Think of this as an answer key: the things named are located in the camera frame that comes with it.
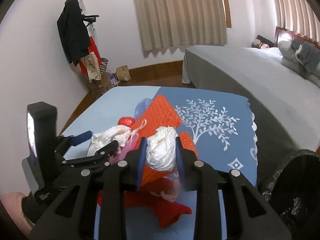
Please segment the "black trash bin bag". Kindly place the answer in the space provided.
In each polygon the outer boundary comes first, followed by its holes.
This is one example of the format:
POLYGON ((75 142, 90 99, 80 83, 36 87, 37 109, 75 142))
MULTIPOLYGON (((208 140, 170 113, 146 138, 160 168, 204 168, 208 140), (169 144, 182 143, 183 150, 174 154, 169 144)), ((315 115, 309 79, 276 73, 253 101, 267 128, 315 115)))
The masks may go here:
POLYGON ((292 239, 319 239, 319 154, 290 153, 258 186, 292 239))

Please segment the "red shiny wrapper ball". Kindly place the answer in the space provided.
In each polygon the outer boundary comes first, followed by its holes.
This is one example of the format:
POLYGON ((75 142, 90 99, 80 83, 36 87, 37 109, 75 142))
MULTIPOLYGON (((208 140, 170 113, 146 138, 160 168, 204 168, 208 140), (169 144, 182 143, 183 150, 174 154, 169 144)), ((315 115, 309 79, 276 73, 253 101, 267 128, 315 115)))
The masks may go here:
POLYGON ((133 117, 124 116, 118 120, 117 125, 131 127, 134 123, 135 123, 135 119, 133 117))

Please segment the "blue plastic bag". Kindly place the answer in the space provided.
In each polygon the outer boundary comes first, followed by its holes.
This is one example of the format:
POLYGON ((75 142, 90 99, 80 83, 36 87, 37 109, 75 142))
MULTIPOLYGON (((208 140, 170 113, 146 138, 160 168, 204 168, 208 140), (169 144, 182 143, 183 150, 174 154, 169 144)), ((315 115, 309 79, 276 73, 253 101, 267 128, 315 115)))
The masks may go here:
POLYGON ((151 102, 152 100, 150 98, 144 98, 136 105, 134 116, 135 120, 138 120, 142 116, 142 114, 146 111, 151 102))

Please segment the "pink knotted cloth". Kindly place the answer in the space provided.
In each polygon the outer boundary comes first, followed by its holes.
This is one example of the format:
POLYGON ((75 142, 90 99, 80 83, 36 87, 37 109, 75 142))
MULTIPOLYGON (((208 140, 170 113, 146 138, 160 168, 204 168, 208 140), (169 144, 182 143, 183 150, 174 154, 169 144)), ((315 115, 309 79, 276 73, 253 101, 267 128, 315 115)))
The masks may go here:
POLYGON ((160 193, 157 192, 150 192, 153 196, 156 197, 162 197, 164 200, 167 200, 169 202, 174 202, 176 198, 178 197, 179 190, 181 188, 180 182, 178 180, 172 180, 173 186, 166 190, 166 191, 161 191, 160 193))

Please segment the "blue tree-print tablecloth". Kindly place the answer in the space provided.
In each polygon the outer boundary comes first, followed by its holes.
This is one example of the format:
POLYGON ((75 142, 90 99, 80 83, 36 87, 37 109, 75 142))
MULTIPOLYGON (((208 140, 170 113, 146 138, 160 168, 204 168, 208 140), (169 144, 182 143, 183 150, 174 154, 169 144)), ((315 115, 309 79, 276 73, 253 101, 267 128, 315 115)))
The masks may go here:
MULTIPOLYGON (((254 115, 246 97, 211 90, 129 86, 106 92, 84 111, 62 134, 79 135, 86 131, 104 132, 121 117, 131 116, 143 99, 163 95, 182 120, 178 134, 187 132, 199 159, 219 171, 232 169, 257 184, 257 137, 254 115)), ((156 216, 145 207, 126 209, 127 239, 193 239, 196 192, 181 192, 177 202, 192 209, 178 222, 160 229, 156 216)))

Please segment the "brown paper bag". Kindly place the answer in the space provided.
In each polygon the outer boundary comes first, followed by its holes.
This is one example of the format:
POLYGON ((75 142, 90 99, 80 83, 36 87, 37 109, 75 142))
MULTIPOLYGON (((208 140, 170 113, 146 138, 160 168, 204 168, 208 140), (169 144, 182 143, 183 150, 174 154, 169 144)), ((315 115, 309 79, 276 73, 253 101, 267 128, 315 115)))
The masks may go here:
POLYGON ((118 67, 116 69, 116 76, 119 81, 129 81, 131 80, 130 71, 127 65, 118 67))

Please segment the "beige tote bag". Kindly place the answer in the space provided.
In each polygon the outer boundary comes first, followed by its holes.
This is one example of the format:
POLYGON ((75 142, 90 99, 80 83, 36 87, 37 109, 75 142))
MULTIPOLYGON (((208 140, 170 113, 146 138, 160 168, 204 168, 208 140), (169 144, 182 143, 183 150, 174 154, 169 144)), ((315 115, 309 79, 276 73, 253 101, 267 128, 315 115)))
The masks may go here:
POLYGON ((81 63, 87 70, 87 76, 89 81, 92 80, 100 81, 101 73, 100 73, 100 65, 98 63, 98 58, 96 57, 94 52, 90 52, 89 55, 80 59, 81 63))

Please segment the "red hanging bag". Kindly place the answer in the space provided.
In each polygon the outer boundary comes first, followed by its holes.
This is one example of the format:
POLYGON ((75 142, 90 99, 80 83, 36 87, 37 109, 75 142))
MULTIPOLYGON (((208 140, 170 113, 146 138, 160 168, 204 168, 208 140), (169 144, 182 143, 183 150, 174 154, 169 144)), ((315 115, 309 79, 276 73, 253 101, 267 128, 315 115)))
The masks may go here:
MULTIPOLYGON (((88 51, 90 53, 94 53, 95 54, 95 56, 97 58, 97 61, 98 61, 98 66, 100 67, 102 61, 101 61, 101 57, 100 57, 99 51, 97 49, 97 46, 95 44, 94 38, 92 36, 90 36, 89 39, 90 39, 91 45, 88 47, 88 51)), ((81 60, 79 61, 79 66, 80 66, 82 74, 87 76, 88 75, 87 69, 86 69, 85 65, 83 64, 83 62, 81 60)))

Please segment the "grey bed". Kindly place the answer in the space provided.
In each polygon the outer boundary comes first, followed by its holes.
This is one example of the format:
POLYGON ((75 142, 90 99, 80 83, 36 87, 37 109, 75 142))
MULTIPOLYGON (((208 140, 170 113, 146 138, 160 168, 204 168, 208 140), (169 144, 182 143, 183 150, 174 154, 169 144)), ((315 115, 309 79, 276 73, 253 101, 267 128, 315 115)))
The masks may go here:
POLYGON ((270 49, 193 46, 185 50, 183 82, 242 95, 255 115, 258 148, 319 148, 319 88, 281 63, 270 49))

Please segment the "beige curtain left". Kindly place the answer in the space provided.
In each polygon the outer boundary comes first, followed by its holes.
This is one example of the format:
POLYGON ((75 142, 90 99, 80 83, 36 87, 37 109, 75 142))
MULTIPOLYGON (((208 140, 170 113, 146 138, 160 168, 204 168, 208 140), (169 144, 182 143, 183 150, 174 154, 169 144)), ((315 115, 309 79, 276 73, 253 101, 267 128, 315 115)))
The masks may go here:
POLYGON ((224 0, 134 2, 143 51, 228 43, 224 0))

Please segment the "beige curtain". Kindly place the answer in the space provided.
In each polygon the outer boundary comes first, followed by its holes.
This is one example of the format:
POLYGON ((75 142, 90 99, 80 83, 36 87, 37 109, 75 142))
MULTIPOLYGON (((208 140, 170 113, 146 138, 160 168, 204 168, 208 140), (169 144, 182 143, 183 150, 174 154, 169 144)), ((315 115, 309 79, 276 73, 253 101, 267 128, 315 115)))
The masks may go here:
POLYGON ((306 0, 274 0, 277 26, 319 41, 319 19, 306 0))
POLYGON ((228 43, 224 0, 134 2, 143 51, 228 43))

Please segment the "plush toy on bed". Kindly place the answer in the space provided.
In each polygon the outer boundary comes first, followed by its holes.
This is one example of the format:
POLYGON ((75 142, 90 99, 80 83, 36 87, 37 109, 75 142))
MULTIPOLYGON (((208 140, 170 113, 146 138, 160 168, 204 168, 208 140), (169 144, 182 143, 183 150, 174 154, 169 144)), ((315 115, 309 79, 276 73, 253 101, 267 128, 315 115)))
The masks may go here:
POLYGON ((251 47, 258 49, 272 48, 274 47, 274 43, 263 36, 258 35, 257 38, 253 40, 251 47))

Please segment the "grey pillow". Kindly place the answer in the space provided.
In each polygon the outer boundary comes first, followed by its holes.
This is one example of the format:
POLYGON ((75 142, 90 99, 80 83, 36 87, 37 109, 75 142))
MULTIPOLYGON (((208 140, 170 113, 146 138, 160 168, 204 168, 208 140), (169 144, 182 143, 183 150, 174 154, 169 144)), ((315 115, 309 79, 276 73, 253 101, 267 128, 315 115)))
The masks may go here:
POLYGON ((291 48, 290 41, 280 41, 278 43, 278 49, 280 50, 283 58, 281 59, 281 64, 285 67, 289 68, 290 70, 294 71, 295 73, 299 74, 306 80, 309 80, 314 85, 319 87, 319 66, 316 69, 315 74, 309 74, 307 76, 301 75, 299 73, 299 64, 295 57, 295 52, 291 48))

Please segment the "wooden headboard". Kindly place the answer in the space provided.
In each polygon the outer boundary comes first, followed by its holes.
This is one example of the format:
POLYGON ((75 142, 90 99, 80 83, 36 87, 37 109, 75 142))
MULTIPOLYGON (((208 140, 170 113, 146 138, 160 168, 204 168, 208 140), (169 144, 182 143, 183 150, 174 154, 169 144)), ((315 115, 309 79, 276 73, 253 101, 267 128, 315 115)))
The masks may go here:
POLYGON ((306 35, 302 35, 299 33, 296 33, 294 31, 290 31, 285 28, 276 27, 275 36, 274 36, 274 46, 278 46, 278 42, 280 41, 293 41, 294 39, 300 39, 304 42, 309 42, 310 44, 314 44, 317 49, 320 48, 319 42, 309 38, 306 35))

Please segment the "dark grey folded clothes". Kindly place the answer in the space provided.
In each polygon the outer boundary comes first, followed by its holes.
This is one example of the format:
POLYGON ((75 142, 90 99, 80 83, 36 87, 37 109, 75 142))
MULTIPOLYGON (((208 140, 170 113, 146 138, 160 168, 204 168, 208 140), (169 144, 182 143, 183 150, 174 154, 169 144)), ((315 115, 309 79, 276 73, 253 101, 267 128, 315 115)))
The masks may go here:
POLYGON ((304 76, 315 74, 319 66, 319 49, 314 44, 300 39, 294 39, 291 48, 299 64, 299 73, 304 76))

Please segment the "beige curtain right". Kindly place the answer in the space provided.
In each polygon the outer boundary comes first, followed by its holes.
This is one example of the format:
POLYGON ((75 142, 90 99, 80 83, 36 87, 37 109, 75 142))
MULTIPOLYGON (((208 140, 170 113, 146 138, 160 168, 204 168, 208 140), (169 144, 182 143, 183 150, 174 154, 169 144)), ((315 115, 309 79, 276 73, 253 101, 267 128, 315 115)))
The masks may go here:
POLYGON ((277 26, 319 41, 319 19, 306 0, 274 0, 277 26))

